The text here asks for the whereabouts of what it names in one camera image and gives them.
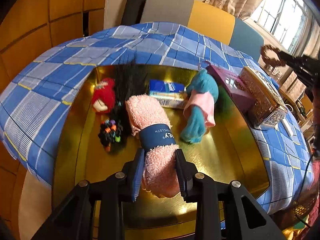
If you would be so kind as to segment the pink towel navy band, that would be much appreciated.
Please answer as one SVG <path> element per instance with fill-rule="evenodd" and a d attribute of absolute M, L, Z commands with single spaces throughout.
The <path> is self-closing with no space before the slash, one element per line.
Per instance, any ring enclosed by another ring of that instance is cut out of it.
<path fill-rule="evenodd" d="M 126 102 L 132 135 L 145 151 L 142 187 L 158 198 L 172 198 L 179 191 L 175 151 L 179 149 L 171 132 L 170 120 L 156 98 L 131 96 Z"/>

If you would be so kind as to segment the blue plush toy pink shirt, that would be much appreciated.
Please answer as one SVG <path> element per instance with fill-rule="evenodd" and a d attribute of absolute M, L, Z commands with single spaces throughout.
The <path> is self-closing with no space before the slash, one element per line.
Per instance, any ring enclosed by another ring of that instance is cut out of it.
<path fill-rule="evenodd" d="M 189 144 L 199 143 L 208 128 L 215 126 L 214 108 L 219 97 L 215 79 L 206 69 L 200 70 L 186 87 L 188 102 L 183 110 L 187 125 L 180 134 Z"/>

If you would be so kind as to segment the white towel blue band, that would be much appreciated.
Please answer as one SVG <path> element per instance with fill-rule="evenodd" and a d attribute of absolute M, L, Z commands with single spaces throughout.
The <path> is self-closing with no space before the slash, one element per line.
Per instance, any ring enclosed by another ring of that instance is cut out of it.
<path fill-rule="evenodd" d="M 281 120 L 281 123 L 284 126 L 288 136 L 292 137 L 294 135 L 294 133 L 293 133 L 293 130 L 291 129 L 291 126 L 290 126 L 289 122 L 285 118 L 283 118 Z"/>

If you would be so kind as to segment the brown hair scrunchie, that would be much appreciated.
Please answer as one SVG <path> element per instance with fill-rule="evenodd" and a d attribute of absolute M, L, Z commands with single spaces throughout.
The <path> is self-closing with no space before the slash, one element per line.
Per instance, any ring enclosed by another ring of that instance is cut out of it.
<path fill-rule="evenodd" d="M 270 44 L 262 46 L 261 58 L 266 65 L 271 67 L 285 67 L 286 62 L 279 56 L 280 50 Z"/>

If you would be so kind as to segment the gold metallic tray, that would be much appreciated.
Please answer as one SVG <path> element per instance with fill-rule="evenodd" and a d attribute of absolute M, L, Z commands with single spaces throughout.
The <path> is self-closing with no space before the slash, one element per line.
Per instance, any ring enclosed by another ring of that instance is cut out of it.
<path fill-rule="evenodd" d="M 57 207 L 82 180 L 105 180 L 145 152 L 143 175 L 137 181 L 139 195 L 124 203 L 125 236 L 128 239 L 170 239 L 195 231 L 196 203 L 180 194 L 175 169 L 175 151 L 180 150 L 197 172 L 217 182 L 238 181 L 249 193 L 260 197 L 270 186 L 263 156 L 245 117 L 227 90 L 219 87 L 214 103 L 214 124 L 198 143 L 181 139 L 191 111 L 162 107 L 148 92 L 131 96 L 124 103 L 129 118 L 120 141 L 104 146 L 100 126 L 108 114 L 92 106 L 98 85 L 116 75 L 114 66 L 95 67 L 81 86 L 63 125 L 55 157 L 52 206 Z"/>

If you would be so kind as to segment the gold ornate tissue box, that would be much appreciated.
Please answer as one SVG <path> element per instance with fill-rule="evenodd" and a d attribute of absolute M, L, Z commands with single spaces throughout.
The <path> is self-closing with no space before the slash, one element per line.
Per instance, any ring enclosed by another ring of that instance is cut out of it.
<path fill-rule="evenodd" d="M 254 98 L 248 110 L 252 125 L 260 130 L 274 128 L 288 113 L 278 91 L 261 72 L 248 66 L 242 69 L 239 77 Z"/>

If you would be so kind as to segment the purple box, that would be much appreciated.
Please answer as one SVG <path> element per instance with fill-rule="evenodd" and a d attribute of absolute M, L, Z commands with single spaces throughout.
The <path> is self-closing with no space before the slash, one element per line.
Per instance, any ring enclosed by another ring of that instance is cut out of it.
<path fill-rule="evenodd" d="M 255 98 L 240 78 L 230 70 L 214 65 L 207 66 L 206 70 L 226 90 L 240 112 L 246 114 L 254 105 Z"/>

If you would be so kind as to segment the red plush toy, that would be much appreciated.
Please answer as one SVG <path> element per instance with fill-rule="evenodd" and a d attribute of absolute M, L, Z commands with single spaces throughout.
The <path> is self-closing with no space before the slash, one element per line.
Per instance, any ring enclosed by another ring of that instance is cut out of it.
<path fill-rule="evenodd" d="M 115 106 L 115 81 L 108 77 L 99 82 L 93 92 L 91 104 L 98 113 L 110 113 Z"/>

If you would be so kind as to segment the blue tissue pack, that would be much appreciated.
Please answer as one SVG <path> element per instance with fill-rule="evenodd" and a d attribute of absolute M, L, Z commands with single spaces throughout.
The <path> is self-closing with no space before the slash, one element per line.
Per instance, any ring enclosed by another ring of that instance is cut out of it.
<path fill-rule="evenodd" d="M 164 108 L 184 109 L 188 95 L 185 86 L 176 82 L 149 80 L 149 96 L 156 98 Z"/>

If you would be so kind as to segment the black hair clip bundle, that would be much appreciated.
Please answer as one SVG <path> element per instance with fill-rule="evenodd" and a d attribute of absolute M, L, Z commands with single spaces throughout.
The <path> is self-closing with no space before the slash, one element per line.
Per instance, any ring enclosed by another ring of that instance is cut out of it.
<path fill-rule="evenodd" d="M 115 105 L 108 114 L 109 119 L 100 125 L 98 137 L 106 152 L 123 147 L 132 133 L 125 102 L 134 95 L 146 92 L 147 71 L 144 65 L 134 60 L 115 66 Z"/>

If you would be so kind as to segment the blue plaid bed cover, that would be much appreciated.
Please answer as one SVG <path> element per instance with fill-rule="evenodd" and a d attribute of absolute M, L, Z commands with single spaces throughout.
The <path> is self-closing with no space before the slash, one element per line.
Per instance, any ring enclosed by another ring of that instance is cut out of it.
<path fill-rule="evenodd" d="M 130 59 L 193 70 L 212 63 L 235 74 L 245 66 L 259 70 L 246 53 L 177 23 L 120 25 L 67 41 L 28 64 L 1 93 L 1 140 L 11 156 L 51 186 L 62 128 L 85 79 L 97 66 Z M 253 130 L 271 181 L 258 203 L 270 214 L 317 183 L 303 133 L 292 114 L 285 119 L 292 137 L 282 123 Z"/>

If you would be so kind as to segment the grey yellow teal headboard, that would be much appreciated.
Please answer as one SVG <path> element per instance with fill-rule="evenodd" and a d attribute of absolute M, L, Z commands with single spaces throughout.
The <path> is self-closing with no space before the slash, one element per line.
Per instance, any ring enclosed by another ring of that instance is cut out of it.
<path fill-rule="evenodd" d="M 146 0 L 140 21 L 181 24 L 242 51 L 255 61 L 264 45 L 263 37 L 247 23 L 197 0 Z"/>

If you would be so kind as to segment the window with white frame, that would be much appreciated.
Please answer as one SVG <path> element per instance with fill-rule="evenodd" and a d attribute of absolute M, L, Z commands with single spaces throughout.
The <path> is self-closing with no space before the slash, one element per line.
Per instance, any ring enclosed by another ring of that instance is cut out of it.
<path fill-rule="evenodd" d="M 306 25 L 307 10 L 303 0 L 263 0 L 250 19 L 293 53 Z"/>

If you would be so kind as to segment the black upright post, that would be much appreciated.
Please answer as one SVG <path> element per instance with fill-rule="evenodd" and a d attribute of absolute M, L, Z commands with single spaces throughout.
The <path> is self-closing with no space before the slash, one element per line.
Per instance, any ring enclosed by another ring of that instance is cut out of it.
<path fill-rule="evenodd" d="M 127 0 L 121 25 L 134 25 L 140 22 L 146 0 Z"/>

